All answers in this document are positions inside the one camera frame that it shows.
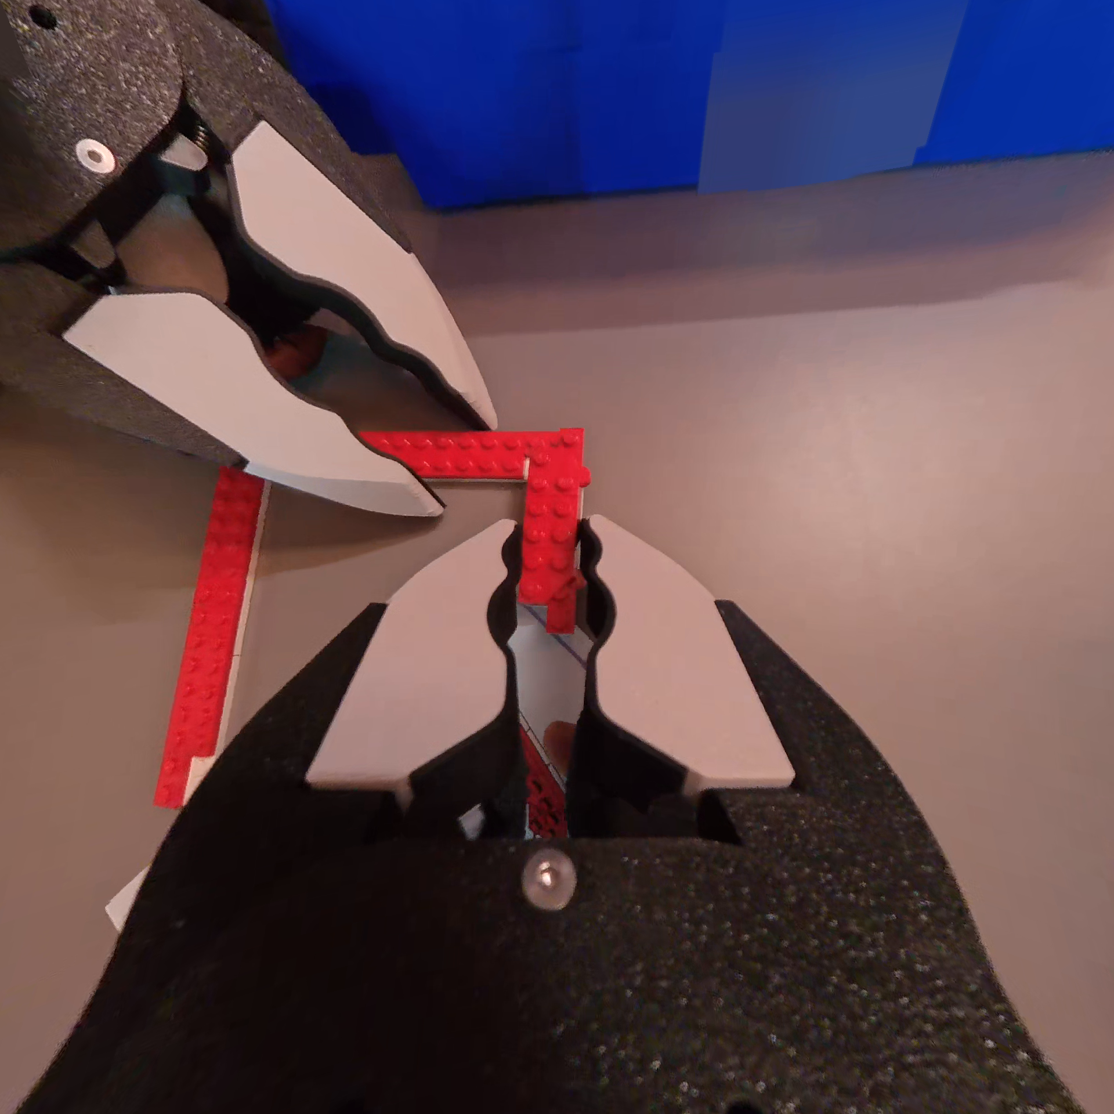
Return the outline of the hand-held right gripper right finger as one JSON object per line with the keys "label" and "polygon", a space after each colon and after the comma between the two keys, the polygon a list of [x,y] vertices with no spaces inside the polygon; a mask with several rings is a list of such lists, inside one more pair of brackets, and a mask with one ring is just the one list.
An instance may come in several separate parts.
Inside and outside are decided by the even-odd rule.
{"label": "hand-held right gripper right finger", "polygon": [[604,514],[580,525],[592,648],[579,717],[579,810],[715,788],[787,788],[796,771],[710,590]]}

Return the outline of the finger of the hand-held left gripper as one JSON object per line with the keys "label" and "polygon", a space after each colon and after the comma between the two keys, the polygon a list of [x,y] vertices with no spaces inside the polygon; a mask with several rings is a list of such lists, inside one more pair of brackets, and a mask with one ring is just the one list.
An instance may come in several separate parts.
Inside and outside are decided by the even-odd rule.
{"label": "finger of the hand-held left gripper", "polygon": [[223,441],[255,477],[362,510],[442,515],[439,497],[409,466],[288,387],[240,319],[209,296],[101,296],[64,338]]}
{"label": "finger of the hand-held left gripper", "polygon": [[275,270],[320,294],[470,426],[498,426],[476,359],[411,250],[266,120],[232,152],[230,177],[239,226]]}

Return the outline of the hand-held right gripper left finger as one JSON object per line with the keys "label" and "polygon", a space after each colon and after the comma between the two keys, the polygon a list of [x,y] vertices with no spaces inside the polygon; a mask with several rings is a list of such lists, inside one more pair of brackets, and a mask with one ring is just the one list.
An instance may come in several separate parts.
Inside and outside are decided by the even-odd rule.
{"label": "hand-held right gripper left finger", "polygon": [[307,782],[372,788],[410,823],[454,823],[494,800],[522,757],[522,529],[499,519],[389,599]]}

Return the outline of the wide red studded brick plate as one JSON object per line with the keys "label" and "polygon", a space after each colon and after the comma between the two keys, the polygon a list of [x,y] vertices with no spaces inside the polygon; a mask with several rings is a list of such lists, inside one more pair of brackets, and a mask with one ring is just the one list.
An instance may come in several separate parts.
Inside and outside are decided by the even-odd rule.
{"label": "wide red studded brick plate", "polygon": [[536,430],[525,438],[522,604],[540,605],[552,633],[571,635],[584,586],[579,564],[583,491],[590,483],[581,426]]}

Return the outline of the long red studded brick plate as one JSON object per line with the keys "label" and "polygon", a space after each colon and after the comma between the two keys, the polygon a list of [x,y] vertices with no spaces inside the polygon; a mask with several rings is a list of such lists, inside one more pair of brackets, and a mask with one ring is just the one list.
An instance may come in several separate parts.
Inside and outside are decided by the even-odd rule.
{"label": "long red studded brick plate", "polygon": [[227,742],[268,498],[264,479],[220,468],[163,741],[159,807],[183,806]]}
{"label": "long red studded brick plate", "polygon": [[528,476],[528,436],[498,430],[372,429],[358,436],[419,478],[443,481],[523,481]]}

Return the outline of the grey desk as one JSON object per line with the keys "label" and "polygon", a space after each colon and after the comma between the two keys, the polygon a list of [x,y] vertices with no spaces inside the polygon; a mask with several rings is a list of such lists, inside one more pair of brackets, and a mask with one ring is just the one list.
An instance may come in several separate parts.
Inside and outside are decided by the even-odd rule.
{"label": "grey desk", "polygon": [[[1112,1111],[1112,155],[438,213],[366,161],[507,428],[736,600],[942,843]],[[3,1111],[79,1018],[153,804],[216,470],[3,391]]]}

